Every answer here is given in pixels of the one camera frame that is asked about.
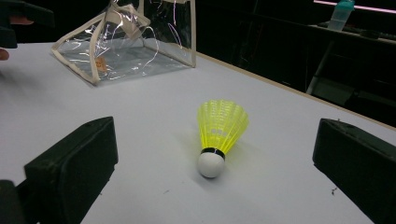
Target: finger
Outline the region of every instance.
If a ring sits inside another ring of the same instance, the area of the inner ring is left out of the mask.
[[[5,61],[9,58],[8,51],[5,49],[0,49],[0,61]]]
[[[10,16],[9,20],[11,24],[18,24],[18,25],[30,25],[33,21],[29,21],[26,17],[22,16]]]

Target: table surface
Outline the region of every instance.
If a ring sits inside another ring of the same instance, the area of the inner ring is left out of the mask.
[[[21,44],[0,62],[0,179],[81,124],[112,116],[120,161],[82,223],[372,223],[312,162],[321,118],[396,145],[395,129],[205,55],[197,67],[93,87],[51,43]],[[250,125],[224,172],[201,177],[198,106],[234,100]]]

